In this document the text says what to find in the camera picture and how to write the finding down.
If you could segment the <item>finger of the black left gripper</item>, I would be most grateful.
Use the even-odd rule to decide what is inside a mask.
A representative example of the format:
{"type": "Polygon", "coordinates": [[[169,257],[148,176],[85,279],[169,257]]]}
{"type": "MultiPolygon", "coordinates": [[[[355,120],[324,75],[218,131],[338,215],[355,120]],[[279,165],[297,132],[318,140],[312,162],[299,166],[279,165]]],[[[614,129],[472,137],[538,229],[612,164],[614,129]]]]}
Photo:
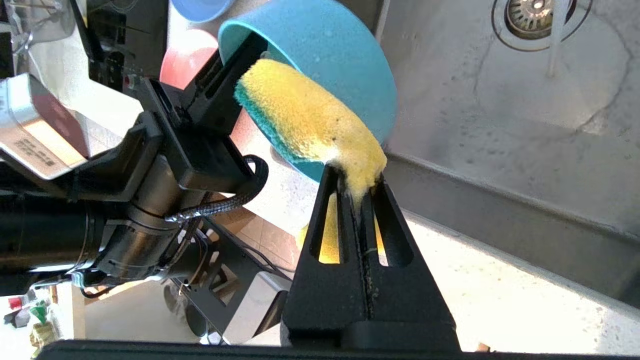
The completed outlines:
{"type": "Polygon", "coordinates": [[[238,80],[267,47],[267,41],[255,33],[245,38],[226,60],[218,47],[183,91],[185,123],[217,135],[230,135],[242,111],[234,98],[238,80]]]}

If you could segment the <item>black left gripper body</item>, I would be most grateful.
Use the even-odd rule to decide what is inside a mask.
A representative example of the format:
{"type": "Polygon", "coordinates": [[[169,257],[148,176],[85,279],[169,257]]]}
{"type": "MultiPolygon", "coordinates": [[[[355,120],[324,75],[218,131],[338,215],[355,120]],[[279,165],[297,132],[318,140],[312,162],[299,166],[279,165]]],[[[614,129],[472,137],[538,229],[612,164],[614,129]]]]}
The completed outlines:
{"type": "Polygon", "coordinates": [[[238,193],[253,178],[230,136],[195,124],[181,109],[180,89],[143,79],[137,90],[142,109],[152,114],[163,135],[160,153],[177,185],[185,191],[238,193]]]}

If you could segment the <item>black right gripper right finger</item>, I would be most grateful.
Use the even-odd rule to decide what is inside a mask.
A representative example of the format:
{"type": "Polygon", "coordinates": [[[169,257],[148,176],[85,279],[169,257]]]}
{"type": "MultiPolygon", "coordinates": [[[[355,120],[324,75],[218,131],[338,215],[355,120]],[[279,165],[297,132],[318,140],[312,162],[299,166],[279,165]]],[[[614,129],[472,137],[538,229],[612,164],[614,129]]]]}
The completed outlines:
{"type": "Polygon", "coordinates": [[[458,350],[457,324],[384,178],[362,200],[362,349],[458,350]]]}

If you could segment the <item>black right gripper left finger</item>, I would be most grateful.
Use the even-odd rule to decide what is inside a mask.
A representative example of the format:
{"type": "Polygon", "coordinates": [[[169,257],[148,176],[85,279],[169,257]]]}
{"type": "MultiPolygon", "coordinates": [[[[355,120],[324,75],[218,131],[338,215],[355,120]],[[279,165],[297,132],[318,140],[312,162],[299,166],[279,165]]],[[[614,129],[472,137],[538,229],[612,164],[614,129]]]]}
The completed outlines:
{"type": "Polygon", "coordinates": [[[324,168],[299,262],[282,314],[282,339],[293,347],[364,350],[370,318],[365,281],[368,231],[348,194],[346,177],[324,168]],[[329,211],[336,195],[338,263],[320,262],[329,211]]]}

